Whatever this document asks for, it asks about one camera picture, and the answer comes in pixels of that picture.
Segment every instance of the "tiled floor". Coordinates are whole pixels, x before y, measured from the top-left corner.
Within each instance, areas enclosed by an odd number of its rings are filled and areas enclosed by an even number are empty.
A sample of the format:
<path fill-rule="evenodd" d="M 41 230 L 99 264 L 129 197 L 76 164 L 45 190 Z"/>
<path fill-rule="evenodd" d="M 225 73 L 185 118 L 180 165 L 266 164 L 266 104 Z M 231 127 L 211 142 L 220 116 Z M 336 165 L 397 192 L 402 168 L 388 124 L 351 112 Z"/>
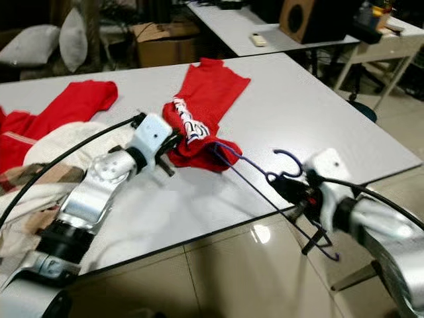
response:
<path fill-rule="evenodd" d="M 377 99 L 361 95 L 358 100 L 372 106 Z M 395 90 L 378 117 L 383 129 L 424 159 L 424 103 Z M 424 218 L 424 168 L 372 187 Z M 274 215 L 84 278 L 72 290 L 72 317 L 126 317 L 142 307 L 188 318 L 397 317 L 378 278 L 329 292 L 329 286 L 371 260 L 350 237 L 332 236 L 341 254 L 335 263 L 316 249 L 302 256 L 296 240 L 304 240 L 291 233 Z"/>

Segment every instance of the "plaid fabric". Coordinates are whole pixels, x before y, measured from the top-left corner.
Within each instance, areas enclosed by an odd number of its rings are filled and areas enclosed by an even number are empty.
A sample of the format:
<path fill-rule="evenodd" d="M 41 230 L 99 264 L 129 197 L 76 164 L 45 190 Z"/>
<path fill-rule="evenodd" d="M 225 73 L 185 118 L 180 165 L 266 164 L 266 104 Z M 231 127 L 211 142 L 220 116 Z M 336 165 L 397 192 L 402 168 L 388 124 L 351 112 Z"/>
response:
<path fill-rule="evenodd" d="M 46 164 L 31 164 L 17 167 L 0 174 L 0 196 L 21 189 L 27 184 Z M 84 171 L 66 164 L 57 164 L 47 171 L 36 184 L 53 184 L 56 182 L 81 182 Z"/>

